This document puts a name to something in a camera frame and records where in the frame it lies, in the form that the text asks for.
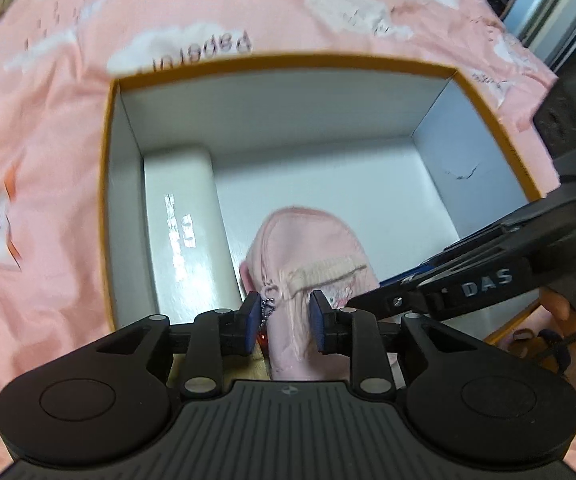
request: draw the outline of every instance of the black scribble mark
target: black scribble mark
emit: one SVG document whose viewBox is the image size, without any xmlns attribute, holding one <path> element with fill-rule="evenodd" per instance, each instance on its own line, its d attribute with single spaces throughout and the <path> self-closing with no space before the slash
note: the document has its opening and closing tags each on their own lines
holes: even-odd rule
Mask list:
<svg viewBox="0 0 576 480">
<path fill-rule="evenodd" d="M 450 176 L 455 177 L 457 180 L 468 180 L 472 175 L 475 174 L 475 171 L 477 171 L 478 167 L 479 167 L 479 165 L 477 164 L 474 168 L 472 168 L 472 171 L 470 171 L 470 174 L 467 174 L 467 175 L 457 176 L 453 173 L 450 173 L 450 171 L 446 171 L 446 174 L 449 174 Z"/>
</svg>

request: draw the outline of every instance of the pink bag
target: pink bag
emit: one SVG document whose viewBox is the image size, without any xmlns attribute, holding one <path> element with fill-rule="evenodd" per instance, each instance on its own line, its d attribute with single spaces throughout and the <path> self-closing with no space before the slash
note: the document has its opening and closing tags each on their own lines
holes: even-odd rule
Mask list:
<svg viewBox="0 0 576 480">
<path fill-rule="evenodd" d="M 257 232 L 241 275 L 248 290 L 258 290 L 274 306 L 267 321 L 274 380 L 348 378 L 348 357 L 317 352 L 308 317 L 313 290 L 322 290 L 333 308 L 341 308 L 379 286 L 359 241 L 343 222 L 314 209 L 274 212 Z"/>
</svg>

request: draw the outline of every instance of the silver screw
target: silver screw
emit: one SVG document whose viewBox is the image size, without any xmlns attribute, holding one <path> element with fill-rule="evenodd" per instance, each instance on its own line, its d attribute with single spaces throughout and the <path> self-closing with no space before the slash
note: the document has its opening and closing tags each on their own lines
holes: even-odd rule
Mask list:
<svg viewBox="0 0 576 480">
<path fill-rule="evenodd" d="M 185 381 L 183 387 L 193 394 L 207 394 L 214 390 L 217 384 L 209 377 L 193 377 Z"/>
<path fill-rule="evenodd" d="M 391 389 L 392 383 L 380 377 L 370 377 L 361 381 L 359 387 L 367 394 L 384 394 Z"/>
</svg>

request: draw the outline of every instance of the pink blanket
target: pink blanket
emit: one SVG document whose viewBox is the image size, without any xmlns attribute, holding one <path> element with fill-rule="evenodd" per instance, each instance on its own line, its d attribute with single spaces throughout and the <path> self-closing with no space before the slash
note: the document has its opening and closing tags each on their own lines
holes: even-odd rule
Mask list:
<svg viewBox="0 0 576 480">
<path fill-rule="evenodd" d="M 113 74 L 296 50 L 460 67 L 540 190 L 558 184 L 530 124 L 554 76 L 484 0 L 16 0 L 0 21 L 0 389 L 110 330 L 98 180 Z"/>
</svg>

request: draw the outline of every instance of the open cardboard box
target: open cardboard box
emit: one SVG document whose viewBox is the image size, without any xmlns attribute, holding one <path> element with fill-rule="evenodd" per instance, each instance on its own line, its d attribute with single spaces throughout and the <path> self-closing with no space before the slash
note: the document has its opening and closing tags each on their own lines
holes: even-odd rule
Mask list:
<svg viewBox="0 0 576 480">
<path fill-rule="evenodd" d="M 539 198 L 456 69 L 335 54 L 238 57 L 115 81 L 101 179 L 118 326 L 238 308 L 239 264 L 277 208 L 338 216 L 385 280 Z M 451 324 L 483 338 L 534 297 Z"/>
</svg>

